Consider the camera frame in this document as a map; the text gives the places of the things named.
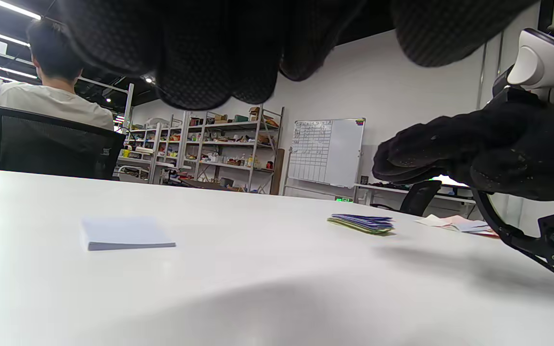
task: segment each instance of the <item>colorful paper stack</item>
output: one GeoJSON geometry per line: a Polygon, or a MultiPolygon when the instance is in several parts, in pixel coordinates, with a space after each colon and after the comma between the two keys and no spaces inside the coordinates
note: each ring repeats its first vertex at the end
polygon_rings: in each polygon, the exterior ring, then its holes
{"type": "Polygon", "coordinates": [[[332,214],[327,221],[372,235],[386,234],[394,230],[391,217],[332,214]]]}

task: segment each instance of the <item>office chair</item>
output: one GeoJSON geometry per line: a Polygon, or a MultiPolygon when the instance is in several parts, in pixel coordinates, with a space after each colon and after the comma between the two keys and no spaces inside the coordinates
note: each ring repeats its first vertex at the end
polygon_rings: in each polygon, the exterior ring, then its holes
{"type": "Polygon", "coordinates": [[[404,214],[410,214],[415,216],[422,216],[426,208],[435,197],[437,191],[441,188],[441,182],[437,180],[427,180],[426,182],[421,182],[414,184],[410,189],[399,210],[395,210],[384,204],[372,203],[371,206],[374,208],[387,208],[388,210],[399,211],[404,214]]]}
{"type": "Polygon", "coordinates": [[[0,107],[0,170],[111,180],[125,135],[0,107]]]}

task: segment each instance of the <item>white t-shirt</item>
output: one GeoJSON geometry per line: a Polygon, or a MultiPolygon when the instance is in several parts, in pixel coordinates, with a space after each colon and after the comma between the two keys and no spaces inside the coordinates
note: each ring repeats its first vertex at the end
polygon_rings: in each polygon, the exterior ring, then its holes
{"type": "Polygon", "coordinates": [[[112,112],[60,88],[6,83],[0,87],[0,106],[114,129],[112,112]]]}

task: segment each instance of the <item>written grid on whiteboard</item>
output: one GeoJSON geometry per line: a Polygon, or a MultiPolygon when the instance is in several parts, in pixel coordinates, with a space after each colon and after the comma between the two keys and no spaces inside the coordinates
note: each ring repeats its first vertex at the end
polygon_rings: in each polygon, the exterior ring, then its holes
{"type": "Polygon", "coordinates": [[[327,183],[326,167],[332,120],[297,121],[292,138],[290,175],[296,179],[327,183]]]}

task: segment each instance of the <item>notepad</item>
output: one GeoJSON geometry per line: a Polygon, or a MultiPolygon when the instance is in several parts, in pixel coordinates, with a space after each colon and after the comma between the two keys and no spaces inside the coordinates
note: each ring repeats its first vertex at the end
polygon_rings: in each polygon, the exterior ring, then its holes
{"type": "Polygon", "coordinates": [[[152,217],[92,217],[83,220],[89,251],[175,247],[152,217]]]}
{"type": "Polygon", "coordinates": [[[366,234],[381,235],[394,230],[391,217],[332,214],[326,221],[366,234]]]}

